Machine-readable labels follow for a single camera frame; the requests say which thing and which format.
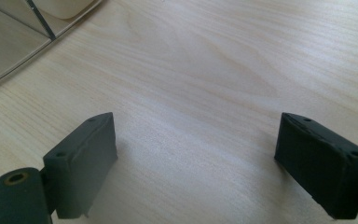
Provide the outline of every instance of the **small hole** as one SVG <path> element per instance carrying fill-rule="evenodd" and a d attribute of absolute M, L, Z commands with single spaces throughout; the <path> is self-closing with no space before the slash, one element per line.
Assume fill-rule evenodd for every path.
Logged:
<path fill-rule="evenodd" d="M 13 175 L 11 178 L 8 179 L 8 182 L 10 182 L 10 183 L 17 182 L 17 181 L 23 179 L 24 177 L 25 177 L 25 175 L 23 175 L 23 174 Z"/>
<path fill-rule="evenodd" d="M 5 184 L 8 186 L 17 185 L 17 184 L 20 184 L 22 181 L 24 181 L 26 178 L 28 178 L 27 173 L 14 174 L 14 175 L 9 176 L 5 180 Z"/>
<path fill-rule="evenodd" d="M 356 152 L 356 151 L 352 151 L 351 154 L 355 157 L 358 157 L 358 152 Z"/>
<path fill-rule="evenodd" d="M 64 152 L 59 152 L 59 153 L 57 153 L 57 156 L 58 156 L 58 157 L 64 157 L 64 156 L 66 156 L 66 153 L 64 153 Z"/>

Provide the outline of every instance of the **light wood grain surface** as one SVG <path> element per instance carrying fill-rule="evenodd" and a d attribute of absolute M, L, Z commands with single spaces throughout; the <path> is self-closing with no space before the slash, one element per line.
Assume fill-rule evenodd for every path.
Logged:
<path fill-rule="evenodd" d="M 55 223 L 331 223 L 273 155 L 283 111 L 358 145 L 358 1 L 106 0 L 0 81 L 0 175 L 107 111 L 119 159 Z"/>

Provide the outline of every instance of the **dark gray plastic part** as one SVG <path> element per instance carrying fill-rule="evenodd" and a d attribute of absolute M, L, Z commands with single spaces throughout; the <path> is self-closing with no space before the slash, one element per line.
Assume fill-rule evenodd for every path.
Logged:
<path fill-rule="evenodd" d="M 0 177 L 0 224 L 50 224 L 42 179 L 35 168 Z"/>
<path fill-rule="evenodd" d="M 59 218 L 87 215 L 116 159 L 112 113 L 86 120 L 43 158 L 46 181 L 57 184 L 50 195 Z"/>
<path fill-rule="evenodd" d="M 275 159 L 336 219 L 358 213 L 358 146 L 318 122 L 283 113 Z"/>

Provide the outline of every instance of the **black plastic piece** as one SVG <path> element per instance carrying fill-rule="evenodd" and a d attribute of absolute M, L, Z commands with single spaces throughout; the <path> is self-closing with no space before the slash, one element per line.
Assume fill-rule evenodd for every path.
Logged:
<path fill-rule="evenodd" d="M 53 148 L 43 161 L 47 181 L 54 181 L 52 192 L 59 218 L 87 214 L 113 161 L 117 159 L 112 113 L 88 119 Z"/>
<path fill-rule="evenodd" d="M 23 168 L 0 177 L 0 224 L 48 224 L 87 215 L 117 159 L 112 113 L 88 119 L 45 157 L 45 168 Z"/>
<path fill-rule="evenodd" d="M 275 159 L 336 219 L 358 213 L 358 146 L 318 122 L 283 113 Z"/>
<path fill-rule="evenodd" d="M 50 224 L 43 183 L 35 168 L 0 177 L 0 224 Z"/>

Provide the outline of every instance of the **white plastic object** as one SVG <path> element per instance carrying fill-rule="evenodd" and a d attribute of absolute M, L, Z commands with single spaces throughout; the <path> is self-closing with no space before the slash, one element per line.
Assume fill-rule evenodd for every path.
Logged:
<path fill-rule="evenodd" d="M 34 0 L 37 8 L 59 19 L 69 19 L 86 8 L 93 0 Z"/>

